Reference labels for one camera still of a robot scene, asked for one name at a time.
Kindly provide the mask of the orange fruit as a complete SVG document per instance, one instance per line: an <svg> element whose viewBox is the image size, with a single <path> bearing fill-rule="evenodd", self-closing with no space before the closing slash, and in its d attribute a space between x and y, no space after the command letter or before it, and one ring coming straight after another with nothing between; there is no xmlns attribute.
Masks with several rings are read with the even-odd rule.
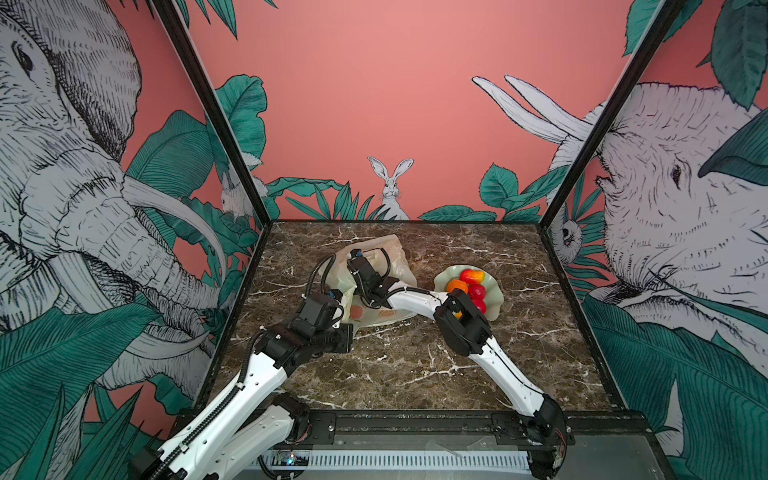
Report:
<svg viewBox="0 0 768 480"><path fill-rule="evenodd" d="M468 293L469 284L460 279L452 279L445 285L445 291L447 293L450 293L450 292L453 292L454 290L460 290L464 293Z"/></svg>

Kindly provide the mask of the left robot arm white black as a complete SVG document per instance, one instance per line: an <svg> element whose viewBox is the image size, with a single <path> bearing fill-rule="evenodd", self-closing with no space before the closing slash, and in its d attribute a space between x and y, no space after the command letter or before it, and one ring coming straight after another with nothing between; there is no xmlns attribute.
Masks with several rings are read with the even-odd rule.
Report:
<svg viewBox="0 0 768 480"><path fill-rule="evenodd" d="M132 479L230 479L272 445L302 438L308 407L277 397L252 425L251 414L295 370L326 353L347 353L353 328L341 322L340 293L307 287L296 312L248 343L241 368L214 400L159 448L146 447L129 463Z"/></svg>

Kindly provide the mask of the red yellow peach fruit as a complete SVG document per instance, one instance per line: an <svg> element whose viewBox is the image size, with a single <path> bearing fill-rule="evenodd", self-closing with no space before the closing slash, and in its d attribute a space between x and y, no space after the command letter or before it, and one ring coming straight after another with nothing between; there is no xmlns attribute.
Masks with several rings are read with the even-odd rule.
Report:
<svg viewBox="0 0 768 480"><path fill-rule="evenodd" d="M477 269L464 269L459 279L468 285L481 285L486 278L486 273Z"/></svg>

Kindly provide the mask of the translucent plastic fruit bag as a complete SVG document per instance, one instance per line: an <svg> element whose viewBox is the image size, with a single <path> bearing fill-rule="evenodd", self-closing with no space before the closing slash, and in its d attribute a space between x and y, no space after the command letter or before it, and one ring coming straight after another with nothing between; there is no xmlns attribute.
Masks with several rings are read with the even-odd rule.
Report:
<svg viewBox="0 0 768 480"><path fill-rule="evenodd" d="M388 288L398 281L417 285L399 238L390 234L354 243L336 252L325 285L341 293L344 309L341 321L357 331L415 316L406 310L390 308L388 300L384 300Z"/></svg>

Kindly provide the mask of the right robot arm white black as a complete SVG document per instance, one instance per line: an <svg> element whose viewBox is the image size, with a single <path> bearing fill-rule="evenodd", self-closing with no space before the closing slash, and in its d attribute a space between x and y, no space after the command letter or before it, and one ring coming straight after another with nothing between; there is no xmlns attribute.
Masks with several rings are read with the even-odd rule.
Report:
<svg viewBox="0 0 768 480"><path fill-rule="evenodd" d="M517 430L527 441L527 462L536 479L553 479L568 451L568 424L557 401L530 381L504 352L491 326L470 295L460 289L435 292L381 274L364 252L354 249L346 260L355 293L369 309L406 311L432 318L446 345L479 365L506 395Z"/></svg>

